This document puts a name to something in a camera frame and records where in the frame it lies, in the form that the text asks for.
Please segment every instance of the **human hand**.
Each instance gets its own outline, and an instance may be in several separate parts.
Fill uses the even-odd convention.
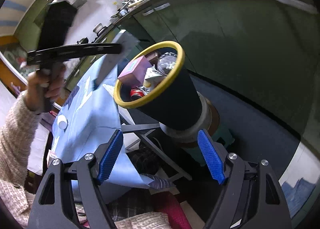
[[[28,87],[24,96],[24,101],[30,111],[37,111],[43,107],[43,96],[45,98],[50,98],[51,101],[55,101],[59,98],[60,90],[64,85],[63,76],[65,71],[66,67],[63,65],[60,74],[50,83],[48,91],[45,94],[43,94],[43,87],[41,87],[41,85],[43,86],[48,83],[50,77],[40,70],[28,75]]]

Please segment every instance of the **blue gripper pad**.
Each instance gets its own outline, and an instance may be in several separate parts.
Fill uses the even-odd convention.
[[[113,166],[115,165],[115,162],[119,156],[122,145],[123,134],[121,131],[118,131],[99,164],[99,174],[97,176],[97,180],[101,184],[103,181],[109,178]]]
[[[222,184],[226,179],[223,173],[223,163],[203,130],[199,130],[198,132],[198,145],[212,178],[217,180],[219,184]]]

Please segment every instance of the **red cloth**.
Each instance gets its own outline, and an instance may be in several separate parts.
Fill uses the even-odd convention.
[[[192,229],[178,200],[172,193],[166,191],[151,195],[151,201],[155,212],[168,215],[172,229]]]
[[[83,226],[90,228],[88,221],[86,221],[86,222],[83,224]]]

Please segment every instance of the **blue tablecloth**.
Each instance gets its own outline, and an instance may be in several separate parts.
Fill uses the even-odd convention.
[[[67,128],[62,130],[58,127],[58,117],[52,126],[52,150],[64,163],[79,160],[86,153],[95,152],[100,144],[109,141],[116,129],[121,129],[118,106],[103,85],[115,85],[117,67],[98,89],[93,90],[93,80],[104,57],[105,55],[88,69],[63,105],[59,115],[64,115],[68,120]],[[109,179],[100,186],[100,192],[105,203],[109,203],[131,187],[150,188],[154,184],[154,179],[137,172],[123,146]],[[77,181],[72,181],[72,188],[75,201],[81,201]]]

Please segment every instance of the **yellow rim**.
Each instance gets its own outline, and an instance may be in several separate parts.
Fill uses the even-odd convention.
[[[133,109],[133,108],[141,107],[141,106],[151,102],[152,100],[154,100],[165,89],[167,89],[170,86],[170,84],[172,84],[172,82],[174,81],[174,79],[177,77],[180,70],[182,69],[183,64],[184,64],[184,60],[185,60],[184,51],[178,43],[173,42],[173,41],[163,41],[163,42],[154,44],[154,45],[148,47],[147,49],[145,49],[144,51],[142,51],[141,53],[139,53],[134,59],[136,59],[140,56],[145,56],[152,51],[155,51],[159,48],[164,48],[164,47],[171,47],[177,51],[177,61],[176,61],[174,68],[170,71],[170,73],[167,75],[167,77],[160,84],[158,84],[158,86],[155,89],[153,89],[146,96],[143,96],[135,101],[130,101],[130,102],[122,101],[122,99],[120,97],[120,88],[121,88],[122,83],[119,80],[117,80],[116,85],[115,85],[115,91],[114,91],[113,95],[114,95],[114,99],[115,99],[116,103],[119,106],[126,108],[126,109]]]

